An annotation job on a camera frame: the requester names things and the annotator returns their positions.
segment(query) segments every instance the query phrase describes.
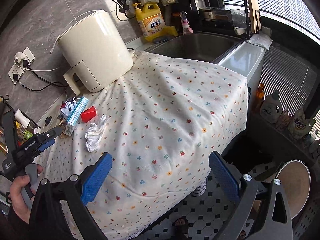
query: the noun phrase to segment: white laundry detergent bottle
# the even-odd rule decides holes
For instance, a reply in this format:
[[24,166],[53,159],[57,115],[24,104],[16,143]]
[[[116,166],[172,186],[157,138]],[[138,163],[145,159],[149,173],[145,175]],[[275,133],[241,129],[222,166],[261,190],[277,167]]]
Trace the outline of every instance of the white laundry detergent bottle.
[[279,100],[279,90],[267,95],[260,108],[260,115],[269,123],[276,123],[282,114],[282,105]]

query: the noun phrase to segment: small red object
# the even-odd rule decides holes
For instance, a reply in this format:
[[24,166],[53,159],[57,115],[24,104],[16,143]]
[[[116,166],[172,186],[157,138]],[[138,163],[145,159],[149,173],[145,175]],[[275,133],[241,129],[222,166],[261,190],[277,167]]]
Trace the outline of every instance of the small red object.
[[97,110],[94,106],[91,106],[87,110],[83,111],[80,115],[82,122],[88,122],[92,118],[94,118],[97,115]]

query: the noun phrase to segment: metal screw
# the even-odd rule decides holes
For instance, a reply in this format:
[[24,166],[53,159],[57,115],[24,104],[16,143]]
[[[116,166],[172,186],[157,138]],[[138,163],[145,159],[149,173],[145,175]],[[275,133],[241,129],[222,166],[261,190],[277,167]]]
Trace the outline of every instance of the metal screw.
[[246,180],[246,181],[252,180],[252,177],[251,177],[249,174],[244,174],[244,175],[243,175],[243,178],[244,178],[244,180]]
[[40,183],[41,183],[41,185],[45,185],[45,184],[48,183],[48,180],[47,180],[47,179],[42,179],[42,180],[40,181]]
[[281,181],[279,179],[274,179],[273,182],[277,185],[280,185]]
[[70,180],[71,181],[76,181],[78,179],[78,177],[79,177],[78,175],[73,174],[73,175],[70,176]]

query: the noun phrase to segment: wall socket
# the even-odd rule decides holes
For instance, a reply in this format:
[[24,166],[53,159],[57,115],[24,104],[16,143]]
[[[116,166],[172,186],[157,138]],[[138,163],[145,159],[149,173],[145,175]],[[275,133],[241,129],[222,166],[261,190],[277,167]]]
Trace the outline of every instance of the wall socket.
[[[23,51],[23,55],[24,55],[24,59],[26,59],[29,62],[29,65],[31,65],[31,63],[36,59],[28,47],[26,47],[25,50]],[[20,67],[23,67],[22,61],[20,62],[20,64],[19,63],[17,64],[20,65]],[[8,75],[10,76],[12,82],[16,84],[17,82],[13,80],[13,74],[17,74],[18,80],[19,80],[24,72],[25,72],[24,69],[18,68],[15,64],[13,64],[10,71],[8,72]]]

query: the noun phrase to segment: black slipper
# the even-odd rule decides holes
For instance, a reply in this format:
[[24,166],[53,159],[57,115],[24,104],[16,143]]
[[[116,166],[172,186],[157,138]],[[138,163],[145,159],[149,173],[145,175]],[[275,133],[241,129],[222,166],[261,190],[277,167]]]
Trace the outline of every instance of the black slipper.
[[[184,225],[178,225],[176,226],[175,223],[180,220],[183,219],[185,224]],[[189,237],[189,222],[186,218],[178,218],[174,223],[173,226],[175,228],[175,236],[179,236],[179,235],[184,235],[186,234]]]

